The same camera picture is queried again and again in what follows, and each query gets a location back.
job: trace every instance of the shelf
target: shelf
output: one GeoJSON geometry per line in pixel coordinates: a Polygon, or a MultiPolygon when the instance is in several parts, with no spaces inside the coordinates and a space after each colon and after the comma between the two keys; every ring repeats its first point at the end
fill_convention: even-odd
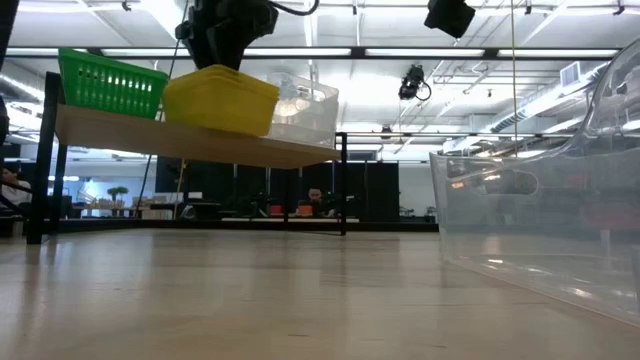
{"type": "Polygon", "coordinates": [[[56,134],[71,146],[279,169],[340,158],[333,149],[67,105],[58,105],[56,134]]]}

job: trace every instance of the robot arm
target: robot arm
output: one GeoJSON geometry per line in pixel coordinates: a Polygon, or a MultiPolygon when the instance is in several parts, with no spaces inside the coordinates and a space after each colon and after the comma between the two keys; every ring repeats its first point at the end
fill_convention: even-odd
{"type": "Polygon", "coordinates": [[[188,20],[176,28],[198,69],[221,64],[238,70],[244,50],[259,37],[272,34],[278,10],[298,16],[318,8],[315,0],[307,11],[289,9],[269,0],[196,0],[188,20]]]}

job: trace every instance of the black pole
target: black pole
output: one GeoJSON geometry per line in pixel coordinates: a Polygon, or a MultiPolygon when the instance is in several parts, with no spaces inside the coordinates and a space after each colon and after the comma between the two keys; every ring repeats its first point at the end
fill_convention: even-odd
{"type": "Polygon", "coordinates": [[[369,219],[369,162],[364,161],[364,219],[369,219]]]}
{"type": "Polygon", "coordinates": [[[233,164],[233,206],[238,209],[238,164],[233,164]]]}
{"type": "Polygon", "coordinates": [[[151,165],[152,156],[153,155],[149,154],[149,158],[147,159],[147,167],[144,169],[144,177],[142,178],[140,196],[138,196],[138,202],[136,203],[136,212],[134,213],[136,219],[142,219],[142,214],[140,214],[140,204],[142,203],[142,194],[144,194],[144,187],[147,186],[147,176],[149,175],[149,165],[151,165]]]}
{"type": "Polygon", "coordinates": [[[340,199],[340,235],[347,234],[347,133],[340,133],[342,149],[340,151],[340,166],[342,168],[342,197],[340,199]]]}
{"type": "Polygon", "coordinates": [[[2,0],[0,1],[0,70],[4,63],[4,57],[7,54],[9,46],[9,38],[13,30],[13,23],[18,13],[18,4],[20,0],[2,0]]]}
{"type": "Polygon", "coordinates": [[[33,179],[33,200],[31,201],[27,244],[42,244],[42,234],[45,233],[44,218],[47,214],[49,169],[51,167],[51,152],[53,151],[61,84],[60,74],[47,72],[44,85],[44,112],[42,114],[42,125],[40,125],[40,143],[38,144],[38,157],[33,179]]]}
{"type": "Polygon", "coordinates": [[[282,215],[284,217],[285,230],[289,229],[289,186],[291,183],[291,171],[292,170],[285,170],[284,173],[284,204],[282,206],[282,211],[284,213],[282,215]]]}
{"type": "Polygon", "coordinates": [[[64,185],[64,171],[67,164],[67,145],[58,144],[58,159],[56,160],[56,178],[53,181],[53,198],[51,199],[51,219],[49,233],[56,234],[60,226],[60,209],[62,207],[62,187],[64,185]]]}

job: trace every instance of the cable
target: cable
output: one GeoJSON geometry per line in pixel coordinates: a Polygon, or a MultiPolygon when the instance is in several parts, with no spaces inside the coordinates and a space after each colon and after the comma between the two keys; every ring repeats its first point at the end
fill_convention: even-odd
{"type": "Polygon", "coordinates": [[[184,168],[186,164],[187,162],[184,161],[184,159],[182,159],[182,162],[180,163],[180,178],[178,178],[178,189],[176,190],[176,201],[173,203],[173,220],[175,220],[176,216],[178,215],[178,200],[180,200],[180,187],[182,185],[182,174],[184,174],[184,168]]]}
{"type": "MultiPolygon", "coordinates": [[[[182,22],[185,21],[185,19],[187,18],[187,13],[188,13],[188,9],[189,9],[189,0],[185,1],[184,3],[184,11],[182,13],[182,22]]],[[[175,49],[173,49],[173,60],[171,61],[171,68],[169,69],[169,79],[171,79],[171,75],[173,74],[173,68],[176,64],[176,57],[178,56],[178,48],[180,47],[180,40],[176,40],[176,46],[175,49]]],[[[164,116],[164,106],[162,107],[162,110],[160,111],[160,120],[162,121],[162,117],[164,116]]],[[[140,196],[138,197],[138,203],[136,204],[136,216],[138,216],[138,214],[140,214],[140,203],[142,202],[142,194],[144,193],[144,187],[145,185],[147,185],[147,176],[149,175],[149,166],[151,165],[151,158],[153,156],[151,154],[149,154],[149,159],[147,159],[147,167],[144,170],[144,178],[142,179],[142,188],[140,189],[140,196]]]]}
{"type": "Polygon", "coordinates": [[[433,91],[431,90],[431,86],[429,86],[429,84],[427,84],[424,80],[422,81],[422,85],[426,86],[427,89],[429,89],[429,96],[427,96],[426,98],[421,98],[418,96],[418,94],[416,93],[416,99],[420,100],[420,101],[427,101],[429,99],[431,99],[431,95],[433,94],[433,91]]]}
{"type": "MultiPolygon", "coordinates": [[[[513,0],[511,0],[511,53],[513,54],[513,113],[518,113],[518,103],[517,103],[517,93],[516,93],[516,16],[513,13],[513,0]]],[[[518,119],[516,119],[513,124],[515,133],[516,133],[516,141],[515,141],[515,149],[516,149],[516,158],[518,157],[518,119]]]]}
{"type": "Polygon", "coordinates": [[[307,11],[294,10],[294,9],[286,7],[286,6],[282,5],[282,4],[278,4],[275,1],[269,1],[269,3],[271,5],[273,5],[273,7],[275,7],[276,9],[280,9],[280,10],[282,10],[284,12],[287,12],[287,13],[289,13],[291,15],[307,16],[307,15],[313,14],[314,12],[316,12],[316,10],[318,10],[318,6],[320,5],[320,0],[315,0],[313,5],[307,11]]]}

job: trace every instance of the clear plastic bin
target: clear plastic bin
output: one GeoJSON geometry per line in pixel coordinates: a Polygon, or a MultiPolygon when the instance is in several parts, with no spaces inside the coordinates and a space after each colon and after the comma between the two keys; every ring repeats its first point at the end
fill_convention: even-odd
{"type": "Polygon", "coordinates": [[[338,89],[286,73],[267,81],[280,88],[268,137],[332,148],[338,116],[338,89]]]}
{"type": "Polygon", "coordinates": [[[640,41],[564,146],[529,159],[431,155],[443,255],[640,325],[640,41]]]}

